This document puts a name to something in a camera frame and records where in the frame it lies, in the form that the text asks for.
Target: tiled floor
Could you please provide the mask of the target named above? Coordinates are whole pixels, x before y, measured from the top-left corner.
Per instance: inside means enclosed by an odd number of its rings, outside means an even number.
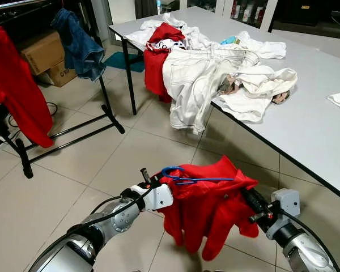
[[[142,180],[139,169],[155,173],[168,165],[216,162],[227,154],[259,190],[288,187],[301,194],[301,219],[323,238],[340,265],[340,199],[284,157],[217,110],[207,116],[206,130],[195,136],[169,126],[168,105],[147,92],[143,73],[133,73],[138,114],[131,114],[126,74],[108,67],[104,75],[113,110],[124,125],[121,135],[106,130],[33,165],[34,178],[23,176],[19,158],[9,147],[0,150],[0,272],[27,271],[40,251],[73,224],[79,223],[103,199]],[[74,79],[62,88],[42,87],[47,101],[59,105],[53,131],[99,114],[100,88]],[[56,145],[107,124],[84,127]],[[37,148],[34,156],[43,152]],[[160,214],[146,212],[130,230],[117,235],[100,253],[96,272],[204,270],[283,272],[290,267],[274,241],[256,239],[232,229],[226,245],[211,262],[174,246],[164,233]]]

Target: clothing rack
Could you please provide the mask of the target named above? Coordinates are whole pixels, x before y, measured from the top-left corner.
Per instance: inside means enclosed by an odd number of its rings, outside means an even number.
[[[12,3],[7,3],[7,4],[2,4],[0,5],[0,10],[3,9],[8,9],[8,8],[13,8],[13,7],[19,7],[22,5],[28,5],[28,4],[33,4],[33,3],[40,3],[40,2],[48,2],[48,1],[53,1],[53,0],[23,0],[23,1],[17,1],[17,2],[12,2]],[[97,23],[96,23],[96,18],[95,18],[95,14],[94,14],[94,10],[92,7],[92,4],[90,2],[90,0],[80,0],[78,2],[79,4],[79,9],[81,11],[81,16],[82,19],[84,21],[84,23],[86,23],[86,26],[84,28],[84,30],[87,32],[87,34],[89,34],[90,36],[93,37],[93,39],[96,41],[96,43],[98,43],[100,46],[102,46],[102,42],[100,40],[100,38],[98,37],[97,33],[98,33],[98,28],[97,28]],[[36,162],[37,160],[46,157],[58,150],[61,150],[63,148],[69,147],[71,145],[74,145],[75,143],[78,143],[84,139],[87,139],[93,135],[96,135],[104,130],[107,130],[109,128],[112,128],[113,126],[115,126],[117,128],[117,130],[123,134],[125,133],[125,129],[124,127],[116,120],[116,118],[114,117],[113,113],[112,113],[112,109],[111,109],[111,105],[109,103],[109,99],[108,99],[108,95],[105,89],[105,84],[103,81],[102,76],[99,77],[99,82],[101,85],[101,90],[102,90],[102,94],[104,96],[104,100],[105,100],[105,104],[101,106],[104,114],[97,116],[91,120],[88,120],[84,123],[81,123],[77,126],[71,127],[69,129],[66,129],[64,131],[61,131],[57,134],[51,135],[50,138],[51,139],[55,139],[59,136],[65,135],[69,132],[72,132],[76,129],[82,128],[84,126],[87,126],[93,122],[96,122],[104,117],[108,117],[111,120],[111,124],[103,126],[97,130],[94,130],[84,136],[81,136],[77,139],[74,139],[68,143],[65,143],[59,147],[56,147],[50,151],[47,151],[39,156],[36,156],[32,159],[28,158],[27,155],[27,150],[30,150],[36,146],[38,146],[38,144],[31,142],[31,144],[29,146],[24,146],[24,143],[21,139],[16,139],[15,143],[10,139],[9,135],[9,129],[7,127],[7,125],[4,123],[4,120],[0,120],[0,136],[2,136],[4,138],[4,140],[19,154],[21,160],[22,160],[22,165],[23,165],[23,171],[24,174],[27,178],[31,178],[33,177],[33,172],[32,172],[32,168],[31,168],[31,163]],[[5,111],[6,108],[4,108],[3,105],[0,105],[0,111]]]

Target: pile of clothes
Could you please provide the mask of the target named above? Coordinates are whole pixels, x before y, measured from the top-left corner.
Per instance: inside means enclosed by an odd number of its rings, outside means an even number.
[[[296,71],[260,65],[260,58],[284,58],[284,42],[256,41],[242,31],[218,43],[171,14],[163,20],[145,21],[126,38],[144,50],[146,87],[172,103],[173,128],[202,132],[216,96],[225,112],[250,122],[260,122],[272,101],[279,104],[289,97]]]

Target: red garment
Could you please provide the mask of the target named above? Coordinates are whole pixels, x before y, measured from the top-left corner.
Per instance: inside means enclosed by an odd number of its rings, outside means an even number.
[[[156,49],[150,46],[152,43],[158,43],[164,39],[172,39],[173,41],[184,40],[185,36],[179,29],[172,27],[167,23],[162,23],[147,41],[147,49],[145,50],[145,85],[154,94],[159,95],[160,100],[166,103],[171,102],[163,80],[163,64],[168,56],[169,48]]]
[[[226,156],[213,165],[181,165],[184,172],[173,171],[171,175],[192,178],[226,177],[234,181],[199,181],[190,185],[175,185],[172,178],[163,177],[172,190],[172,206],[158,210],[165,215],[164,228],[172,235],[177,245],[185,244],[190,253],[196,252],[203,236],[207,241],[202,257],[210,261],[222,249],[230,229],[235,224],[242,235],[257,237],[258,226],[249,222],[254,215],[240,193],[240,188],[250,189],[256,180],[243,175],[241,170]]]
[[[49,147],[53,121],[45,99],[5,30],[0,27],[0,104],[4,103],[20,130],[32,141]]]

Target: table leg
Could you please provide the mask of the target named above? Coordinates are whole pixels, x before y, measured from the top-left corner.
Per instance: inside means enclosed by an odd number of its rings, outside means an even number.
[[[125,64],[126,64],[126,73],[127,73],[127,81],[129,83],[129,90],[131,96],[131,105],[132,105],[132,112],[134,115],[137,114],[136,111],[136,103],[135,103],[135,95],[134,95],[134,87],[132,85],[132,77],[131,77],[131,67],[130,67],[130,59],[129,59],[129,51],[127,48],[127,41],[123,37],[121,38],[122,41],[122,50],[124,51],[125,57]]]

